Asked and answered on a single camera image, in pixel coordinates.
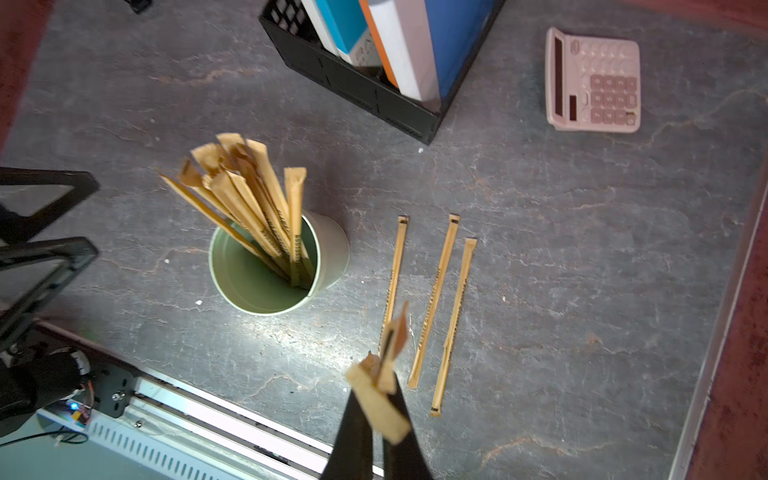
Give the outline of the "black mesh file holder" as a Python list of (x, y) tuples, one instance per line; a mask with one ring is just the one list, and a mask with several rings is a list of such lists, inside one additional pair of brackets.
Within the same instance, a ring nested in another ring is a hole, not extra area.
[(363, 73), (326, 51), (310, 20), (298, 18), (300, 14), (306, 13), (301, 2), (269, 1), (259, 21), (287, 67), (428, 145), (503, 6), (502, 1), (493, 2), (490, 12), (482, 18), (482, 29), (478, 31), (457, 78), (436, 112), (429, 111), (399, 93), (385, 79), (381, 67), (371, 74)]

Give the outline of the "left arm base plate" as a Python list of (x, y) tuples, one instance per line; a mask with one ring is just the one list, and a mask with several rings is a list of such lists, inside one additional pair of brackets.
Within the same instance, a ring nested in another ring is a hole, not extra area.
[(93, 408), (111, 418), (121, 417), (135, 392), (139, 371), (124, 362), (106, 358), (92, 362), (89, 375), (93, 387)]

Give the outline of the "green metal cup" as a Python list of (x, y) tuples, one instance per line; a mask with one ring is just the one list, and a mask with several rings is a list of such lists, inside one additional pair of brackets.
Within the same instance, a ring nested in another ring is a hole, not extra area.
[(292, 287), (248, 252), (225, 230), (215, 230), (209, 245), (209, 270), (219, 293), (235, 308), (257, 316), (296, 310), (337, 284), (350, 260), (341, 225), (318, 213), (303, 213), (302, 240), (315, 267), (310, 287)]

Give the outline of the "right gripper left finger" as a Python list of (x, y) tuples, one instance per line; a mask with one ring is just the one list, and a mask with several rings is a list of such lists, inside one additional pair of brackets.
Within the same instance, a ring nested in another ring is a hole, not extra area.
[(372, 428), (354, 392), (346, 404), (333, 450), (320, 479), (373, 479)]

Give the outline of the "black stapler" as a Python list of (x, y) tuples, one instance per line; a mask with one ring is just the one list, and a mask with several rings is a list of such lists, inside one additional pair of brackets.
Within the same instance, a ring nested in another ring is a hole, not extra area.
[(153, 4), (152, 0), (125, 0), (125, 2), (129, 5), (131, 10), (137, 15), (144, 13)]

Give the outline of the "orange book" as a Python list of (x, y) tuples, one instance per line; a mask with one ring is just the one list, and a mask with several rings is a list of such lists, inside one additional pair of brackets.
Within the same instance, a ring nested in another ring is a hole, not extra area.
[(375, 24), (375, 21), (373, 19), (373, 16), (370, 11), (369, 1), (368, 0), (360, 0), (359, 1), (362, 13), (365, 17), (366, 23), (368, 25), (368, 29), (371, 33), (371, 36), (373, 38), (374, 44), (376, 46), (376, 50), (379, 56), (379, 59), (381, 61), (382, 67), (384, 69), (386, 78), (388, 82), (395, 87), (396, 89), (399, 88), (396, 77), (394, 75), (394, 72), (392, 70), (392, 67), (390, 65), (386, 49), (384, 48), (384, 45), (382, 43), (381, 37), (379, 35), (377, 26)]

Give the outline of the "blue folder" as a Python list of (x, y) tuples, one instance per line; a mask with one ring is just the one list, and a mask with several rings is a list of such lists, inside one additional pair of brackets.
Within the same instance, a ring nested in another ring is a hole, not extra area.
[(490, 15), (493, 0), (426, 0), (436, 72), (446, 98)]

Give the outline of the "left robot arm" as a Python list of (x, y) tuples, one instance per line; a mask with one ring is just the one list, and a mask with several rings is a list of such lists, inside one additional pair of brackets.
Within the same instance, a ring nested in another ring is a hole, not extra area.
[[(1, 314), (1, 351), (8, 353), (31, 330), (35, 314), (46, 306), (98, 257), (85, 237), (35, 241), (33, 238), (98, 191), (95, 177), (86, 171), (34, 170), (3, 167), (3, 186), (61, 185), (71, 189), (31, 215), (1, 208), (1, 270), (10, 271), (56, 261), (46, 277)], [(63, 350), (26, 363), (1, 365), (1, 435), (18, 430), (39, 409), (77, 392), (90, 372), (79, 350)]]

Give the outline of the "straw bundle in cup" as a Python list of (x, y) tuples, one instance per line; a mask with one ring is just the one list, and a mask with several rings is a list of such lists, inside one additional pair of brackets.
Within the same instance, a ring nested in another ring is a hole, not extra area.
[(302, 240), (303, 214), (277, 178), (267, 147), (219, 133), (190, 150), (180, 173), (160, 179), (268, 270), (308, 289), (316, 269)]

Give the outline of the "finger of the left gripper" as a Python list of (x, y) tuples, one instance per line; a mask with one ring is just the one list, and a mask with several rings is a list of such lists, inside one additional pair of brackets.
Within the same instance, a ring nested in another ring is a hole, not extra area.
[(1, 186), (16, 187), (22, 196), (12, 202), (1, 196), (1, 241), (31, 240), (100, 188), (93, 174), (73, 170), (1, 168)]
[(56, 267), (1, 314), (1, 351), (13, 346), (46, 306), (99, 255), (85, 237), (29, 242), (1, 248), (1, 271), (57, 262)]

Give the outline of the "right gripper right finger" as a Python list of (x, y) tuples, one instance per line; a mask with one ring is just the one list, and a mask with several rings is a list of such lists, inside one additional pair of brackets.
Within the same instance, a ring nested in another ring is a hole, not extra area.
[(385, 479), (427, 479), (433, 475), (420, 449), (415, 429), (410, 423), (402, 389), (387, 396), (388, 406), (381, 420), (384, 437), (384, 478)]

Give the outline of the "pink calculator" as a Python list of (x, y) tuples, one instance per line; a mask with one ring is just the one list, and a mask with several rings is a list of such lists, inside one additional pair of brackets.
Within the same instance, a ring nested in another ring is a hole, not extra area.
[(630, 134), (641, 126), (640, 49), (635, 41), (547, 31), (548, 123), (558, 131)]

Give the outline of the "teal book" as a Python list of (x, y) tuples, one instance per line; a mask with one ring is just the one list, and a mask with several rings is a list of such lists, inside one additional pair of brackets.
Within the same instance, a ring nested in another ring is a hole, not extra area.
[(318, 0), (316, 5), (342, 60), (356, 68), (382, 66), (358, 0)]

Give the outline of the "aluminium front rail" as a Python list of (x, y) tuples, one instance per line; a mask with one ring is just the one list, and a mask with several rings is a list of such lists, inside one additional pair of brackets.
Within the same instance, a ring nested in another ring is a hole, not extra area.
[(170, 479), (317, 479), (331, 446), (184, 382), (139, 371), (124, 414), (93, 408), (93, 387), (38, 412)]

